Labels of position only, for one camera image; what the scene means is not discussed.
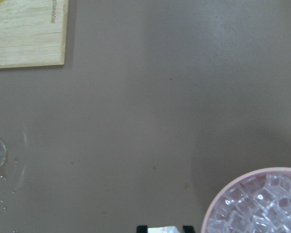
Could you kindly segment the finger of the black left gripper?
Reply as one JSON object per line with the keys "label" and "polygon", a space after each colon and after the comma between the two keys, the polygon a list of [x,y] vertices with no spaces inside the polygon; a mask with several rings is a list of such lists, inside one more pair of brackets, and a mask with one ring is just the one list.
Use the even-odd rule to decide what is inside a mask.
{"label": "finger of the black left gripper", "polygon": [[194,227],[191,225],[183,225],[182,232],[183,233],[194,233]]}
{"label": "finger of the black left gripper", "polygon": [[136,227],[136,233],[148,233],[147,225],[138,225]]}

